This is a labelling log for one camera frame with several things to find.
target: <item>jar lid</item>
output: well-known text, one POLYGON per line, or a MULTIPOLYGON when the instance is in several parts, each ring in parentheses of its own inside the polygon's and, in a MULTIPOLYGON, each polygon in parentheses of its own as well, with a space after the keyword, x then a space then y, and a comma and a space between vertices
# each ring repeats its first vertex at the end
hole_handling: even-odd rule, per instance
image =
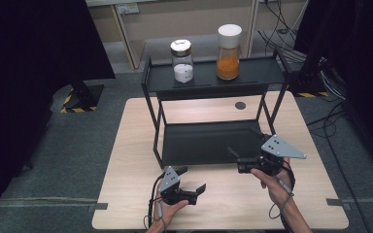
POLYGON ((188 56, 192 51, 189 40, 176 40, 171 44, 171 53, 175 56, 188 56))
POLYGON ((242 28, 235 24, 226 24, 218 29, 220 47, 234 49, 239 46, 242 28))

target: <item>orange liquid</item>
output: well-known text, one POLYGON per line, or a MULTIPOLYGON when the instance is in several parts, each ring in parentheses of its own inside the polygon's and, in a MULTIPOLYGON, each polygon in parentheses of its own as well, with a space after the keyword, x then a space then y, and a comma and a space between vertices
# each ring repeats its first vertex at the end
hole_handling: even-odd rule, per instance
POLYGON ((223 80, 235 79, 239 74, 239 59, 230 56, 217 61, 217 75, 223 80))

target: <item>small round hole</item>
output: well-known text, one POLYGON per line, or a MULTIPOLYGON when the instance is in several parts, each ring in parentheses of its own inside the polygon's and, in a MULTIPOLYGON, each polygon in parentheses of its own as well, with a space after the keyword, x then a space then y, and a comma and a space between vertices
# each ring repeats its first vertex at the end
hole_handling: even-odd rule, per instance
POLYGON ((236 102, 235 108, 237 108, 238 110, 244 110, 245 108, 247 108, 247 105, 244 102, 236 102))

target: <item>jar with orange contents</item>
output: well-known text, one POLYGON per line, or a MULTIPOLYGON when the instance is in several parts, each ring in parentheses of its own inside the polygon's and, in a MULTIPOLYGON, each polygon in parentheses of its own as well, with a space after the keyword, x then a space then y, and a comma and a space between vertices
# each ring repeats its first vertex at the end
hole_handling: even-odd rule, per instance
POLYGON ((233 80, 239 75, 239 44, 242 28, 235 24, 226 24, 218 29, 219 54, 217 76, 222 80, 233 80))

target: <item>glass jar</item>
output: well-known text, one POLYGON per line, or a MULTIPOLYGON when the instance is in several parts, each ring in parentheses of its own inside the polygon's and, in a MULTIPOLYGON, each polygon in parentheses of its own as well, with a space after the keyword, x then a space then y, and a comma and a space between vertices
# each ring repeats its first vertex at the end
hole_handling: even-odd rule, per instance
POLYGON ((171 44, 172 67, 175 80, 187 83, 193 78, 192 46, 189 40, 177 40, 171 44))
POLYGON ((239 75, 241 32, 242 28, 235 24, 226 24, 218 29, 217 76, 222 80, 233 80, 239 75))

